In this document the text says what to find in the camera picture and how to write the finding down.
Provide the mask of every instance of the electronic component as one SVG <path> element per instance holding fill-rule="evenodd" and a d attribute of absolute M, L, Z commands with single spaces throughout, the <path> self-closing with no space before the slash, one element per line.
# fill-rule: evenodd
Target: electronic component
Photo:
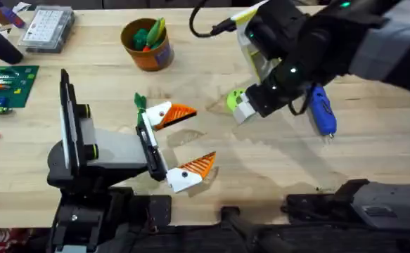
<path fill-rule="evenodd" d="M 68 6 L 38 6 L 19 46 L 33 53 L 60 53 L 75 21 Z"/>
<path fill-rule="evenodd" d="M 8 99 L 9 108 L 24 108 L 39 66 L 0 67 L 0 97 Z"/>
<path fill-rule="evenodd" d="M 0 96 L 0 115 L 8 114 L 13 111 L 8 107 L 9 99 L 5 96 Z"/>

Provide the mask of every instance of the green circuit board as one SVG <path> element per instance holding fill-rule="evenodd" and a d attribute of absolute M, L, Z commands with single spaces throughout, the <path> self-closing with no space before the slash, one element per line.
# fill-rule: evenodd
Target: green circuit board
<path fill-rule="evenodd" d="M 0 90 L 0 97 L 9 100 L 8 107 L 25 107 L 38 70 L 39 66 L 0 67 L 0 84 L 10 86 Z"/>

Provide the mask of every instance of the pencil cup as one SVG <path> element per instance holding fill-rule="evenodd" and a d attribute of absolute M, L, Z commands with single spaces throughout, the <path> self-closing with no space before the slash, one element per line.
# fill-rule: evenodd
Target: pencil cup
<path fill-rule="evenodd" d="M 174 58 L 174 52 L 169 45 L 167 29 L 164 28 L 161 34 L 162 43 L 159 47 L 143 52 L 134 49 L 133 37 L 142 28 L 150 30 L 156 20 L 152 18 L 140 18 L 129 23 L 122 30 L 120 39 L 125 50 L 133 58 L 138 67 L 145 71 L 158 71 L 168 67 Z"/>

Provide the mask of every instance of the black knob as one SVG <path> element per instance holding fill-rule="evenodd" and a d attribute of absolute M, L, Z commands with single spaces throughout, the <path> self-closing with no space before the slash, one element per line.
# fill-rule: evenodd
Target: black knob
<path fill-rule="evenodd" d="M 86 160 L 94 160 L 98 158 L 98 146 L 97 144 L 84 145 L 84 156 Z"/>
<path fill-rule="evenodd" d="M 78 117 L 88 119 L 91 117 L 91 107 L 89 105 L 77 105 Z"/>

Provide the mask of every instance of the clear plastic container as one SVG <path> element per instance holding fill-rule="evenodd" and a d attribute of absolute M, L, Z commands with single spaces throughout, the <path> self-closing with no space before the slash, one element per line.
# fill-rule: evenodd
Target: clear plastic container
<path fill-rule="evenodd" d="M 69 6 L 38 6 L 19 46 L 33 53 L 60 53 L 75 22 Z"/>

